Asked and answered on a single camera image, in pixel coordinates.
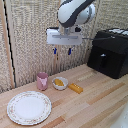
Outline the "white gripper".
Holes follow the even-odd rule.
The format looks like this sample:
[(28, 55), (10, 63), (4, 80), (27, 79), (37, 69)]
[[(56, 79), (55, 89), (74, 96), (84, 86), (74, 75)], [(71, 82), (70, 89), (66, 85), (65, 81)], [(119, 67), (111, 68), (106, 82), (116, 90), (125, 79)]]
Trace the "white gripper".
[[(47, 30), (47, 43), (52, 45), (80, 45), (82, 43), (82, 35), (79, 32), (70, 34), (61, 34), (57, 29)], [(71, 55), (72, 48), (69, 48), (68, 55)]]

